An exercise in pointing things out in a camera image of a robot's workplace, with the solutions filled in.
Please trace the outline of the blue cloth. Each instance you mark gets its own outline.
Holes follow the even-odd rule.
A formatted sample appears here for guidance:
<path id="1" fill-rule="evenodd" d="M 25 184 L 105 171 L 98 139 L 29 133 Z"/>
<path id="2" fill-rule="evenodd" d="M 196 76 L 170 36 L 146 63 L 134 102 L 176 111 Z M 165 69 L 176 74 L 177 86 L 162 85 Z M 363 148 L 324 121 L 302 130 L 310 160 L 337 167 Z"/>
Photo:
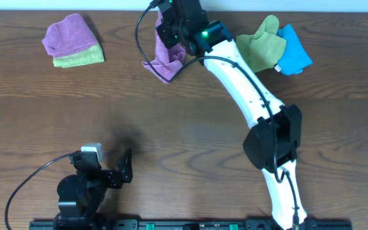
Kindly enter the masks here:
<path id="1" fill-rule="evenodd" d="M 302 73 L 304 68 L 313 64 L 291 24 L 279 29 L 277 35 L 285 39 L 286 48 L 275 65 L 276 71 L 283 75 L 294 75 Z"/>

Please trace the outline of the purple microfiber cloth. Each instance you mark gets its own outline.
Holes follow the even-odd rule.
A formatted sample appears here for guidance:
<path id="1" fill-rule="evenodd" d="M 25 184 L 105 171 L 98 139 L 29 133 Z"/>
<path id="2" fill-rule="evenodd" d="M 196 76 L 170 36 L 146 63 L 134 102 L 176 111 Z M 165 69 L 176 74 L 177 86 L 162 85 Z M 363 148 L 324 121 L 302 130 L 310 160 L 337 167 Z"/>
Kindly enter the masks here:
<path id="1" fill-rule="evenodd" d="M 142 65 L 163 83 L 168 84 L 173 80 L 173 77 L 178 70 L 184 65 L 187 53 L 180 44 L 176 44 L 172 48 L 168 49 L 161 41 L 157 30 L 155 30 L 155 38 L 155 58 L 150 61 L 150 64 L 161 75 L 161 77 L 147 62 L 143 61 Z"/>

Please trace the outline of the crumpled green cloth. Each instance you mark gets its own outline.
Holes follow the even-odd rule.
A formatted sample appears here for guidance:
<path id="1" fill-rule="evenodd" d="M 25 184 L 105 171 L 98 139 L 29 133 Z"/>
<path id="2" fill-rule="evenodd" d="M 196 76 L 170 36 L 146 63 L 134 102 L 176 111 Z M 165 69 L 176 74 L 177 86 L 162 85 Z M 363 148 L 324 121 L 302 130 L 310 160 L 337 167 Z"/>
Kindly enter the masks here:
<path id="1" fill-rule="evenodd" d="M 253 72 L 273 68 L 283 56 L 287 41 L 277 35 L 279 24 L 276 16 L 269 15 L 254 34 L 236 37 L 238 50 Z"/>

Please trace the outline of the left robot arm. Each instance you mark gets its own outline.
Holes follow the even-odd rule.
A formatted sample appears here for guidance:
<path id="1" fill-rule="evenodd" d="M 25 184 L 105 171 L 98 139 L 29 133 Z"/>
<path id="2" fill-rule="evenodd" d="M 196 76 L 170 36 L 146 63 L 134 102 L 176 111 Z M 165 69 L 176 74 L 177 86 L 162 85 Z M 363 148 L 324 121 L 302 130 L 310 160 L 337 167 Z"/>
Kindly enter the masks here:
<path id="1" fill-rule="evenodd" d="M 62 179 L 57 186 L 59 214 L 54 229 L 112 229 L 112 223 L 97 215 L 108 189 L 121 189 L 133 178 L 132 150 L 116 161 L 116 170 L 102 169 L 102 145 L 89 143 L 70 155 L 77 173 Z"/>

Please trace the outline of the folded green cloth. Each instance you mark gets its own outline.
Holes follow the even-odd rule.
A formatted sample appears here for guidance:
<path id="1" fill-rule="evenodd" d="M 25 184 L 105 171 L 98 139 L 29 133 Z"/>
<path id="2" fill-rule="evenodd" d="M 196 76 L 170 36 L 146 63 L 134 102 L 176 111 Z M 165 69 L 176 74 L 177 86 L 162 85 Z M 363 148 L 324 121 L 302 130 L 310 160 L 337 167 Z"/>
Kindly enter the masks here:
<path id="1" fill-rule="evenodd" d="M 105 61 L 100 44 L 96 44 L 84 51 L 69 56 L 54 57 L 54 67 L 71 68 L 76 66 L 91 65 Z"/>

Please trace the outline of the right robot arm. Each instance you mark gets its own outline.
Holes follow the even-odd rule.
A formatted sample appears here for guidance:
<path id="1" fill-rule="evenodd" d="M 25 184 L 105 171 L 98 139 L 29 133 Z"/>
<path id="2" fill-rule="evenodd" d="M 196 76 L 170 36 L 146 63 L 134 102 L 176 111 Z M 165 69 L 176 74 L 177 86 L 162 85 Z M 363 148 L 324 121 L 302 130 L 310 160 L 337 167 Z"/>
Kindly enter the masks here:
<path id="1" fill-rule="evenodd" d="M 298 229 L 307 217 L 296 182 L 302 113 L 271 94 L 242 58 L 228 28 L 210 21 L 199 1 L 152 1 L 162 22 L 156 30 L 167 48 L 182 44 L 224 85 L 248 124 L 243 149 L 263 172 L 272 217 L 282 229 Z"/>

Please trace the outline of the folded purple cloth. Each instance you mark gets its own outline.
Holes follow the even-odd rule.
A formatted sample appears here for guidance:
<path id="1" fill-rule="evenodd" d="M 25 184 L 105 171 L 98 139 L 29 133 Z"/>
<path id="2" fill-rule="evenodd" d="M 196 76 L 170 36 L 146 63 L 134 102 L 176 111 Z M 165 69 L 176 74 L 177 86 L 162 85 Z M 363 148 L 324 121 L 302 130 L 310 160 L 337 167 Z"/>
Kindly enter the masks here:
<path id="1" fill-rule="evenodd" d="M 82 15 L 73 13 L 50 25 L 42 43 L 48 55 L 60 58 L 87 50 L 98 42 Z"/>

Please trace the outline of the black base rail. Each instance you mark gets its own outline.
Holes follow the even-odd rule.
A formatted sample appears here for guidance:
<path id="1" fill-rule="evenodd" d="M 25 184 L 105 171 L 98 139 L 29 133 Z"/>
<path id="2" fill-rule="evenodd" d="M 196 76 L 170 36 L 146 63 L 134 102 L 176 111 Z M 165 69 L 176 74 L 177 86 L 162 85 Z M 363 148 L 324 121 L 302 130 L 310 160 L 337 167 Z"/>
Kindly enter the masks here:
<path id="1" fill-rule="evenodd" d="M 61 217 L 34 220 L 30 230 L 97 229 L 97 230 L 271 230 L 281 227 L 271 217 L 246 219 L 141 220 L 136 218 L 109 219 L 97 216 L 89 224 L 77 224 Z"/>

